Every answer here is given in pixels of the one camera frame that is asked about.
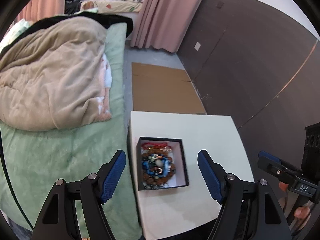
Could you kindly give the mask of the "white wall socket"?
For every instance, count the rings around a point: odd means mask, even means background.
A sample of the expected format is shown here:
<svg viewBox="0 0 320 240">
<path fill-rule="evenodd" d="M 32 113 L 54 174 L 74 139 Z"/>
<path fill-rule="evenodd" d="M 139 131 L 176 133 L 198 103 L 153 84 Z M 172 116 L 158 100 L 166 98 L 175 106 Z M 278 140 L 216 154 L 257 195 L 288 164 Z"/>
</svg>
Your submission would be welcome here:
<svg viewBox="0 0 320 240">
<path fill-rule="evenodd" d="M 198 51 L 200 47 L 201 47 L 201 44 L 199 42 L 196 42 L 194 49 Z"/>
</svg>

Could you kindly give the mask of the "pink curtain by wall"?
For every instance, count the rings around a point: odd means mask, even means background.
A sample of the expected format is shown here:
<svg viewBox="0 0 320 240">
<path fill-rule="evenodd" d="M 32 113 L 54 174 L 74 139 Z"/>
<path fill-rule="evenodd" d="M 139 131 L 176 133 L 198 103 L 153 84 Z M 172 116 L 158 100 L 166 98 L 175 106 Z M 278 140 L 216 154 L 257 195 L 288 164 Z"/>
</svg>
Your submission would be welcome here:
<svg viewBox="0 0 320 240">
<path fill-rule="evenodd" d="M 131 47 L 178 51 L 202 0 L 144 0 Z"/>
</svg>

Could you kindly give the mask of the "floral bedding far bed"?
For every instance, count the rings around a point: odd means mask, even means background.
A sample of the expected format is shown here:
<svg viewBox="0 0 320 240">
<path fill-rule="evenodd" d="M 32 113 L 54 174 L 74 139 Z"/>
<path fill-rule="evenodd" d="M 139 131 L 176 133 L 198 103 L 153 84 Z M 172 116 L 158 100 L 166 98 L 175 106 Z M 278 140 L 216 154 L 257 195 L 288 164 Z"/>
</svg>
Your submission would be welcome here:
<svg viewBox="0 0 320 240">
<path fill-rule="evenodd" d="M 98 13 L 140 12 L 144 0 L 86 0 L 80 10 L 97 9 Z"/>
</svg>

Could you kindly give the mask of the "pink curtain by window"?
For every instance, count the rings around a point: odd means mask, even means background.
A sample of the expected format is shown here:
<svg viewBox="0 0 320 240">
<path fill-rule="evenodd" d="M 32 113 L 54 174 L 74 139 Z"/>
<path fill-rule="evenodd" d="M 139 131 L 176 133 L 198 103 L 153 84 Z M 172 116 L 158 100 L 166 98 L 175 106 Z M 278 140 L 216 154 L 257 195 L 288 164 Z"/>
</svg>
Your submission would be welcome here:
<svg viewBox="0 0 320 240">
<path fill-rule="evenodd" d="M 31 0 L 15 18 L 14 23 L 25 19 L 37 22 L 43 18 L 63 14 L 65 11 L 65 0 Z"/>
</svg>

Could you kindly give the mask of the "bed with green sheet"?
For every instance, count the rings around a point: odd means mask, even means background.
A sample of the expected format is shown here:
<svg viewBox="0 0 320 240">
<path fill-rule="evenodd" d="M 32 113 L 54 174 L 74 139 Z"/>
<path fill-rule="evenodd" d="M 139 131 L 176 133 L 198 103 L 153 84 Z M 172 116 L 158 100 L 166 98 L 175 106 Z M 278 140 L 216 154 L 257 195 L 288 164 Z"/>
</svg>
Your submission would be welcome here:
<svg viewBox="0 0 320 240">
<path fill-rule="evenodd" d="M 56 180 L 82 180 L 126 150 L 123 61 L 126 25 L 107 30 L 105 54 L 111 65 L 111 119 L 76 129 L 29 132 L 1 124 L 1 210 L 16 224 L 34 225 Z"/>
</svg>

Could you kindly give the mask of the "black clothing on bed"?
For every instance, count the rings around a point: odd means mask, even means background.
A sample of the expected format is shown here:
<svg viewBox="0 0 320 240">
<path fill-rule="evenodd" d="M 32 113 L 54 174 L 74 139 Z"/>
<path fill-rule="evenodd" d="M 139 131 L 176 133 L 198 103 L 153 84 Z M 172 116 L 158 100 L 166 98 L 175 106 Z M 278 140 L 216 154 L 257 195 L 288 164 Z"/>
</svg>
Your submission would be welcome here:
<svg viewBox="0 0 320 240">
<path fill-rule="evenodd" d="M 128 37 L 133 32 L 133 20 L 129 17 L 115 15 L 115 14 L 97 14 L 95 12 L 83 11 L 79 14 L 74 15 L 59 15 L 49 18 L 44 18 L 35 22 L 33 25 L 28 27 L 26 30 L 22 31 L 13 41 L 9 42 L 8 45 L 4 46 L 1 49 L 1 57 L 3 57 L 16 43 L 18 43 L 21 39 L 31 35 L 37 31 L 48 29 L 60 22 L 67 22 L 71 23 L 72 27 L 75 28 L 77 23 L 93 23 L 93 24 L 100 24 L 105 29 L 108 29 L 111 25 L 118 24 L 118 23 L 126 23 L 126 36 Z"/>
</svg>

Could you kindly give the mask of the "flat brown cardboard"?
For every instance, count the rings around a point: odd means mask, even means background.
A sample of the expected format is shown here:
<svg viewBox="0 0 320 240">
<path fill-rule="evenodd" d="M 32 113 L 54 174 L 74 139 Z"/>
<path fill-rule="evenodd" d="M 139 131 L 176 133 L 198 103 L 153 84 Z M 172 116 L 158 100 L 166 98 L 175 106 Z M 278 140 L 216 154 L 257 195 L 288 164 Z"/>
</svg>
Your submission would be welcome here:
<svg viewBox="0 0 320 240">
<path fill-rule="evenodd" d="M 185 70 L 132 63 L 133 110 L 205 114 L 203 104 Z"/>
</svg>

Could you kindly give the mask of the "black jewelry box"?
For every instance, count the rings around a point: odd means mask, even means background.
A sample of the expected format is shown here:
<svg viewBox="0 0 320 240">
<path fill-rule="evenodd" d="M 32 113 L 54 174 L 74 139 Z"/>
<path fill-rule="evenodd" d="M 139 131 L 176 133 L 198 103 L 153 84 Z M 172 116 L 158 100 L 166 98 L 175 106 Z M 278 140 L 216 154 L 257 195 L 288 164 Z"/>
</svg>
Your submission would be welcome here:
<svg viewBox="0 0 320 240">
<path fill-rule="evenodd" d="M 189 185 L 182 139 L 140 137 L 136 159 L 139 191 Z"/>
</svg>

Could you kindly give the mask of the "beige blanket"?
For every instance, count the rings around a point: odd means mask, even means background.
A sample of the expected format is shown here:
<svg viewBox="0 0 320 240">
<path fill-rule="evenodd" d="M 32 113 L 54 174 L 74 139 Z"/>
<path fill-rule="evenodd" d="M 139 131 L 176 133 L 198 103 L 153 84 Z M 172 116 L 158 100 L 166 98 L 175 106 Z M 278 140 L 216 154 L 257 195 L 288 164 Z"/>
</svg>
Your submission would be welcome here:
<svg viewBox="0 0 320 240">
<path fill-rule="evenodd" d="M 77 128 L 111 118 L 107 30 L 60 22 L 1 57 L 1 121 L 26 131 Z"/>
</svg>

